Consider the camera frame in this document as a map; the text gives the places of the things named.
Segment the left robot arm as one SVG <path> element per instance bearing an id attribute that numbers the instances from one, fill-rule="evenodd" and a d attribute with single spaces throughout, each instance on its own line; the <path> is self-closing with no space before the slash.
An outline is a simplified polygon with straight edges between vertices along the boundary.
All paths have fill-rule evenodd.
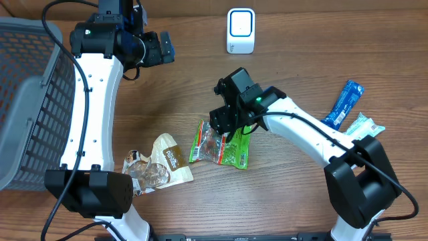
<path id="1" fill-rule="evenodd" d="M 131 176 L 114 169 L 112 127 L 126 71 L 171 63 L 175 50 L 168 32 L 144 30 L 140 1 L 104 0 L 96 8 L 64 48 L 75 72 L 72 118 L 60 166 L 45 172 L 44 184 L 56 206 L 105 227 L 113 240 L 155 240 L 133 206 Z"/>

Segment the light teal snack packet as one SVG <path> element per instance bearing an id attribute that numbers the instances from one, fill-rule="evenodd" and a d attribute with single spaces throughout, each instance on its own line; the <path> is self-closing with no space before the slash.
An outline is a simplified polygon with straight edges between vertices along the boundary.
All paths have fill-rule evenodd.
<path id="1" fill-rule="evenodd" d="M 356 140 L 361 140 L 366 136 L 376 137 L 385 130 L 384 126 L 377 125 L 371 118 L 359 113 L 356 120 L 344 132 L 345 135 Z"/>

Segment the green snack bag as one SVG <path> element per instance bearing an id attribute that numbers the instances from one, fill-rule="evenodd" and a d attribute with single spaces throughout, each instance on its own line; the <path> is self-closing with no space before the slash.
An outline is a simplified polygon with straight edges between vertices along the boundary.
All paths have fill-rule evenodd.
<path id="1" fill-rule="evenodd" d="M 227 143 L 227 133 L 219 135 L 207 121 L 200 120 L 191 147 L 189 162 L 211 161 L 218 165 L 247 169 L 251 131 L 252 127 L 240 128 Z"/>

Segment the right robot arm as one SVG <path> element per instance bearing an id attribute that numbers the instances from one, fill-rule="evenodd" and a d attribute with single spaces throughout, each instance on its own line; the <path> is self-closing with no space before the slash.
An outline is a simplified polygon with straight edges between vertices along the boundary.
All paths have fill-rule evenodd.
<path id="1" fill-rule="evenodd" d="M 282 136 L 324 170 L 328 195 L 338 214 L 327 240 L 368 240 L 381 214 L 402 191 L 381 143 L 353 139 L 304 112 L 276 87 L 262 89 L 245 68 L 219 79 L 214 93 L 224 106 L 209 113 L 211 127 L 233 136 L 257 125 Z"/>

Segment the beige cookie bag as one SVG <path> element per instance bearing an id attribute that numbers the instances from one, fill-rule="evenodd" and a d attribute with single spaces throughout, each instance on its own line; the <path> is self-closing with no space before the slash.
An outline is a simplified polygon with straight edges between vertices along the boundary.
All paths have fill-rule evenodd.
<path id="1" fill-rule="evenodd" d="M 193 180 L 181 148 L 168 133 L 155 140 L 148 157 L 137 150 L 129 151 L 122 172 L 132 178 L 134 197 Z"/>

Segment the blue Oreo packet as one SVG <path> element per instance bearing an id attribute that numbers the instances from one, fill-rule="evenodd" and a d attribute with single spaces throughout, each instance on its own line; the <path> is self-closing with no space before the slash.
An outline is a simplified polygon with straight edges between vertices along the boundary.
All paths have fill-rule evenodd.
<path id="1" fill-rule="evenodd" d="M 338 130 L 364 91 L 365 89 L 362 85 L 348 80 L 332 110 L 321 122 L 334 130 Z"/>

